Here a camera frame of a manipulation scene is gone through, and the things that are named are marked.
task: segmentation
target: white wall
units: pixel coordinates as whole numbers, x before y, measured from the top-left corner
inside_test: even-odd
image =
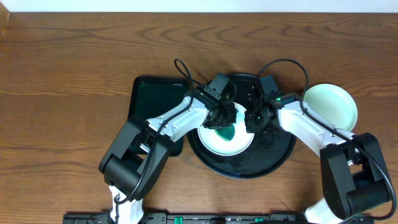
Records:
[[[0,0],[10,12],[398,12],[398,0]]]

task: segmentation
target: wooden tabletop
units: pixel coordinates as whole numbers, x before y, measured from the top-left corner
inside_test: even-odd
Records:
[[[397,21],[397,14],[12,13],[0,46],[1,223],[61,223],[64,213],[109,210],[98,164],[126,121],[132,83],[179,77],[174,58],[200,82],[298,60],[311,86],[332,83],[354,97],[354,132],[378,138],[398,189]],[[285,92],[301,92],[294,65],[268,73]],[[254,180],[209,170],[185,141],[144,207],[262,214],[301,212],[321,198],[319,158],[300,141],[279,169]],[[380,223],[396,222],[397,215]]]

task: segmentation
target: white plate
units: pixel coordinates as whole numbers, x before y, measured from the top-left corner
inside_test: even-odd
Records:
[[[304,101],[319,115],[344,130],[351,131],[356,124],[358,110],[354,99],[336,85],[313,86],[305,93]]]
[[[253,133],[246,132],[246,125],[244,124],[244,112],[246,108],[242,105],[234,103],[237,109],[236,123],[233,124],[235,128],[235,135],[230,141],[220,137],[214,129],[198,128],[198,135],[201,143],[212,153],[221,156],[233,156],[243,152],[254,138]]]

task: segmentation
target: round tray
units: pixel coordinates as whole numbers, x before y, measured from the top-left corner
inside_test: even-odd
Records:
[[[235,102],[247,110],[253,109],[251,96],[256,81],[251,74],[228,75],[238,87]],[[210,152],[200,141],[198,130],[187,133],[188,141],[198,158],[213,171],[236,179],[262,177],[281,166],[293,151],[296,137],[280,128],[257,133],[250,146],[235,156],[219,156]]]

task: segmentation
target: robotic arm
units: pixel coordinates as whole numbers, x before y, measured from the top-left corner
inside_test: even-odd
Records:
[[[335,136],[304,114],[300,108],[300,98],[296,94],[284,95],[277,88],[272,76],[259,78],[254,90],[255,105],[259,106],[246,111],[247,132],[264,132],[270,126],[276,125],[301,139],[321,159],[325,198],[306,210],[305,216],[309,222],[339,223],[391,199],[380,172],[344,139]],[[113,202],[112,221],[135,224],[141,220],[144,214],[142,199],[159,178],[174,142],[201,125],[218,129],[235,123],[235,96],[234,83],[219,73],[210,84],[198,86],[193,94],[187,95],[177,107],[162,116],[146,121],[133,116],[126,122],[99,165],[99,171],[104,174],[113,197],[127,201],[121,205]],[[187,110],[174,117],[188,106]],[[310,108],[308,112],[328,127],[338,129]],[[374,136],[369,133],[356,136],[342,129],[338,129],[338,132],[364,147],[377,159],[377,163],[388,176]],[[130,147],[152,151],[151,159],[141,159],[130,152]],[[142,176],[147,162],[149,165]],[[351,174],[351,164],[362,164],[362,171]]]

